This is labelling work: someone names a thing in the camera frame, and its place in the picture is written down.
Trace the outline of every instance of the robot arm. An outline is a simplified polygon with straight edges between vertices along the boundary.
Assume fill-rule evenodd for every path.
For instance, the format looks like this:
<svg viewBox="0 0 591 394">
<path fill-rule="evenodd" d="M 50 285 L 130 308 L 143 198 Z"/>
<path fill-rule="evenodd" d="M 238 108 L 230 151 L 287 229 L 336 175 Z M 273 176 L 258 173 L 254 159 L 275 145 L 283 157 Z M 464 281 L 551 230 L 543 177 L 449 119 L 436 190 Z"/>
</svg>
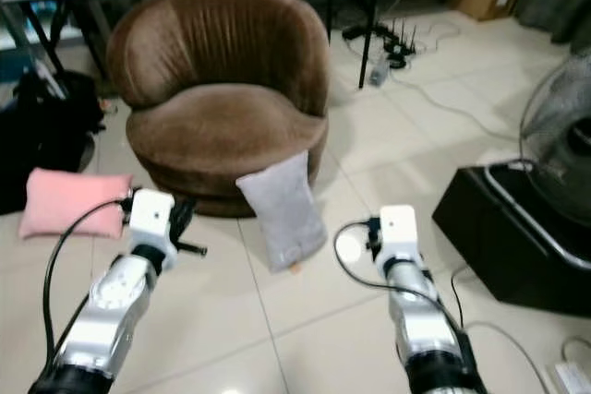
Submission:
<svg viewBox="0 0 591 394">
<path fill-rule="evenodd" d="M 381 277 L 389 286 L 423 294 L 390 291 L 389 297 L 411 392 L 486 394 L 469 339 L 441 309 L 439 294 L 418 253 L 415 211 L 409 206 L 385 207 L 379 226 L 381 241 L 370 231 L 368 247 Z"/>
<path fill-rule="evenodd" d="M 136 325 L 148 309 L 163 270 L 176 264 L 179 249 L 204 256 L 207 250 L 178 241 L 192 217 L 192 202 L 140 189 L 133 197 L 131 253 L 118 257 L 95 281 L 88 299 L 59 349 L 49 374 L 30 394 L 103 394 L 119 374 Z"/>
</svg>

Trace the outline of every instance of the velvet upholstery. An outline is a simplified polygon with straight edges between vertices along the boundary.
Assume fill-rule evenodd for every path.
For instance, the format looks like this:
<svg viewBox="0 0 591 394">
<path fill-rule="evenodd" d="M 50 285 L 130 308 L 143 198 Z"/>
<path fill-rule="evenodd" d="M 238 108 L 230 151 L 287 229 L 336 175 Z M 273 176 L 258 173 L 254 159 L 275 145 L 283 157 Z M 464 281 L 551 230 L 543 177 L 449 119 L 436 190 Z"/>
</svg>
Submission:
<svg viewBox="0 0 591 394">
<path fill-rule="evenodd" d="M 132 108 L 127 137 L 161 189 L 198 213 L 252 209 L 235 179 L 308 149 L 312 183 L 328 131 L 328 42 L 301 0 L 148 0 L 117 25 L 107 65 Z"/>
</svg>

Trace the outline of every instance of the chair cushion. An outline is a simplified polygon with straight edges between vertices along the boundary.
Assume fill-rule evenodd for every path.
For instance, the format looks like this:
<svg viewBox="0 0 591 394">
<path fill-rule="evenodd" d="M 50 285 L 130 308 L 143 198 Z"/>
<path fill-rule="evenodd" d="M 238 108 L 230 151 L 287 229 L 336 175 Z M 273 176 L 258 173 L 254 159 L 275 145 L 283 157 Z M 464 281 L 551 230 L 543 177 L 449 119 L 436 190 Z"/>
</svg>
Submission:
<svg viewBox="0 0 591 394">
<path fill-rule="evenodd" d="M 326 119 L 299 112 L 275 90 L 214 84 L 135 111 L 127 137 L 138 157 L 160 167 L 237 178 L 310 149 L 326 125 Z"/>
</svg>

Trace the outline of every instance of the bag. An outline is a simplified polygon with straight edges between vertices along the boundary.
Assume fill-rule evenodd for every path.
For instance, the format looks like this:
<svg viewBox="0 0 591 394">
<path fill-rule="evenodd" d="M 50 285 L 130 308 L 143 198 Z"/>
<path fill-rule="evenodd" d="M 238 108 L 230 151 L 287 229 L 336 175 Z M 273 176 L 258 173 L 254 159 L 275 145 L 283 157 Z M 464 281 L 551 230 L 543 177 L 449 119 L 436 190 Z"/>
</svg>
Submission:
<svg viewBox="0 0 591 394">
<path fill-rule="evenodd" d="M 72 71 L 55 79 L 67 91 L 65 100 L 37 74 L 26 73 L 0 111 L 0 214 L 25 208 L 27 179 L 36 166 L 76 172 L 88 134 L 103 129 L 94 81 Z"/>
</svg>

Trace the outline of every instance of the fan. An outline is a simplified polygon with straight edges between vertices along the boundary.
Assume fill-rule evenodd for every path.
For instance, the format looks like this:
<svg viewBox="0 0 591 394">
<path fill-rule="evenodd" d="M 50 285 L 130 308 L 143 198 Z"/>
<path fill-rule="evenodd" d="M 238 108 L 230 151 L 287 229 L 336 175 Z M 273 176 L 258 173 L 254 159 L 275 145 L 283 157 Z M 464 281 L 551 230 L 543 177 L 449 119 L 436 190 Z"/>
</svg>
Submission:
<svg viewBox="0 0 591 394">
<path fill-rule="evenodd" d="M 571 57 L 540 84 L 520 131 L 534 188 L 555 210 L 591 226 L 591 51 Z"/>
</svg>

